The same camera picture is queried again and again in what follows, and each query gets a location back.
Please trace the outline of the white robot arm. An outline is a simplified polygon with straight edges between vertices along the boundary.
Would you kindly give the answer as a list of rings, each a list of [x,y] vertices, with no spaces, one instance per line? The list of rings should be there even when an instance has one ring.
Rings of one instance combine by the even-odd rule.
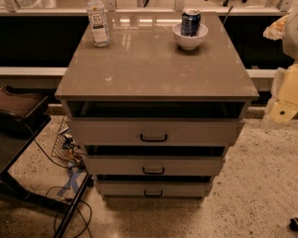
[[[284,125],[298,113],[298,5],[267,27],[263,37],[281,40],[283,53],[294,59],[287,69],[277,69],[265,108],[264,119],[270,126]]]

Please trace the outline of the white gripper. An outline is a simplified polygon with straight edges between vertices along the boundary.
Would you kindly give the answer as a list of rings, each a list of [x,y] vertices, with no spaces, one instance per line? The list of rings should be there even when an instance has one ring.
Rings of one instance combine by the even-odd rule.
[[[263,37],[270,40],[282,40],[288,16],[282,16],[263,32]],[[284,72],[284,79],[278,91],[278,99],[267,105],[267,119],[277,124],[285,124],[298,113],[298,62]]]

